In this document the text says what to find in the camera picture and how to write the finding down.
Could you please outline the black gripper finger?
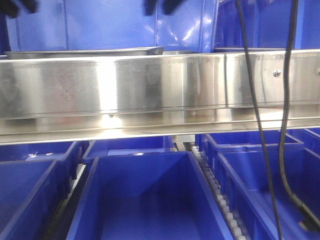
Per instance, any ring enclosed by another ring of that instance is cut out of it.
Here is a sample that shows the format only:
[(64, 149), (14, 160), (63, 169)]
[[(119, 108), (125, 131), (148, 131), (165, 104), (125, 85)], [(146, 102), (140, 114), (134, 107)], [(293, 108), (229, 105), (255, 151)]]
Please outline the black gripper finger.
[(185, 0), (163, 0), (162, 13), (164, 15), (173, 15), (184, 1)]
[(159, 0), (144, 0), (143, 8), (145, 16), (152, 16), (158, 11)]
[(19, 7), (12, 0), (0, 0), (0, 12), (10, 18), (16, 18), (19, 14)]
[(38, 10), (37, 0), (23, 0), (23, 5), (26, 7), (29, 13), (34, 14)]

